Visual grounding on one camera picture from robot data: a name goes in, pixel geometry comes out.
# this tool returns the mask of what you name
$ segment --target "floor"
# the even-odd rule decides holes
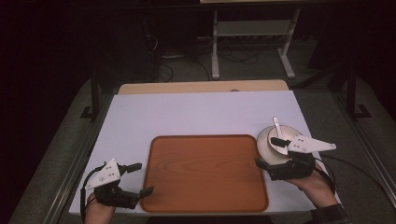
[[[201,39],[202,53],[188,57],[175,49],[163,56],[159,81],[208,81],[210,79],[210,39]],[[306,68],[316,40],[293,40],[288,53],[295,79],[288,79],[277,57],[276,49],[282,39],[226,39],[219,59],[220,80],[284,79],[291,87],[312,77],[319,71]],[[338,149],[322,153],[323,160],[332,168],[337,179],[337,192],[343,206],[354,223],[375,224],[396,221],[392,204],[387,200],[391,193],[381,188],[365,173],[384,185],[380,178],[384,167],[389,174],[389,187],[394,189],[396,179],[396,123],[376,100],[370,86],[358,79],[357,105],[364,105],[370,118],[352,120],[346,113],[346,86],[339,92],[326,87],[329,75],[305,89],[293,90],[304,113],[313,137],[333,139]],[[79,175],[89,158],[94,138],[100,131],[111,95],[100,93],[100,113],[95,122],[80,117],[91,105],[91,82],[87,81],[70,105],[64,120],[52,139],[28,188],[23,194],[10,223],[80,223],[79,216],[68,214]],[[329,157],[352,163],[359,170]],[[276,224],[303,223],[309,213],[272,216]],[[146,217],[115,216],[113,223],[146,223]]]

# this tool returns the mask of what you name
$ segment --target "table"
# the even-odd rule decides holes
[[[125,85],[113,99],[78,188],[81,188],[88,172],[114,158],[119,164],[143,164],[140,171],[123,175],[120,182],[122,189],[138,192],[143,187],[149,147],[155,137],[195,134],[249,134],[257,137],[261,130],[273,125],[274,116],[284,125],[310,136],[293,92],[288,91],[286,83],[280,80]],[[269,206],[260,214],[301,212],[314,208],[293,185],[271,181],[266,172],[263,175]],[[69,212],[79,213],[79,192]],[[135,210],[118,208],[116,212],[135,216],[158,215],[147,213],[140,204]]]

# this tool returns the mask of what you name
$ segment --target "wooden tray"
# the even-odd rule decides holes
[[[150,213],[259,213],[268,206],[250,135],[159,136],[151,142],[141,201]]]

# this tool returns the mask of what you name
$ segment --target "dark background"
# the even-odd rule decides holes
[[[110,15],[87,16],[77,13],[74,7],[65,1],[0,1],[1,223],[12,215],[93,68],[102,72],[101,85],[108,91],[122,82],[155,80],[155,64],[142,37],[142,15],[134,15],[129,22],[122,22],[122,16],[109,20],[117,24],[112,26],[106,22]],[[312,67],[325,69],[351,56],[358,76],[373,87],[381,104],[396,119],[394,8],[390,0],[358,7],[307,7],[302,11],[295,38],[313,35],[319,39]],[[178,41],[182,48],[190,46],[195,36],[210,32],[206,27],[211,27],[211,20],[201,13],[194,12],[194,17],[184,23],[179,19],[183,14],[177,15],[155,17],[160,23],[153,32],[168,39],[169,44],[180,38],[190,41]],[[180,37],[180,29],[175,27],[178,23],[188,31],[184,32],[187,37]],[[131,44],[122,40],[127,35],[138,39],[138,47],[129,47],[134,55],[122,51],[123,46]],[[110,53],[100,53],[92,41]],[[139,63],[127,65],[129,60]]]

